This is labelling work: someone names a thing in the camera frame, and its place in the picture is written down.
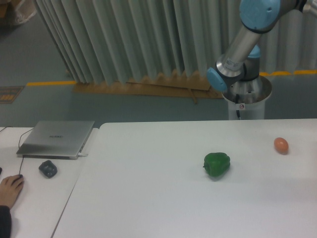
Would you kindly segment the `dark sleeved forearm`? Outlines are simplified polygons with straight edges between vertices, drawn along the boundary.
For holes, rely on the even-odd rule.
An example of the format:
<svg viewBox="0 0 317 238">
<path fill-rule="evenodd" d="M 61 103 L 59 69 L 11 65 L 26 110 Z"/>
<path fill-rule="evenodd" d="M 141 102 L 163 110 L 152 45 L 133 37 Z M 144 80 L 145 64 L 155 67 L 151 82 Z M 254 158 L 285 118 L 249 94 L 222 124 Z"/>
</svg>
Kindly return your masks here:
<svg viewBox="0 0 317 238">
<path fill-rule="evenodd" d="M 10 238 L 12 228 L 12 220 L 10 209 L 7 206 L 0 206 L 0 237 Z"/>
</svg>

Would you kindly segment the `person's bare hand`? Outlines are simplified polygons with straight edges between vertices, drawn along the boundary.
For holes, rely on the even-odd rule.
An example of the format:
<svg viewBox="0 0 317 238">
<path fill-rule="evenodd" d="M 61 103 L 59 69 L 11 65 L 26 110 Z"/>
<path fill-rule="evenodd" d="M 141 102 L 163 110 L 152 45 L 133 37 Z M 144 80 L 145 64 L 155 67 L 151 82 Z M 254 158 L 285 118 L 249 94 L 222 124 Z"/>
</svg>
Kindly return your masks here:
<svg viewBox="0 0 317 238">
<path fill-rule="evenodd" d="M 0 205 L 11 209 L 17 201 L 17 198 L 24 186 L 24 177 L 19 175 L 4 178 L 0 183 Z"/>
</svg>

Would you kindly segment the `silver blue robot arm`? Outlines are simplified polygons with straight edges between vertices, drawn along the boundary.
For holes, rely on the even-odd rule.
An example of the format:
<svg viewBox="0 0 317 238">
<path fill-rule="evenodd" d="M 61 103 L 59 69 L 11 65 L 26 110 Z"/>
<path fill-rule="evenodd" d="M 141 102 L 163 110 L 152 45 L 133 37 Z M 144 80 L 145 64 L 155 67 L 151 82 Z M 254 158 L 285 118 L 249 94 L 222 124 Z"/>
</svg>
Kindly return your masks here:
<svg viewBox="0 0 317 238">
<path fill-rule="evenodd" d="M 210 85 L 220 92 L 242 80 L 247 74 L 245 61 L 262 34 L 272 30 L 277 21 L 292 10 L 317 14 L 315 0 L 242 0 L 239 15 L 243 26 L 221 55 L 214 68 L 207 70 Z"/>
</svg>

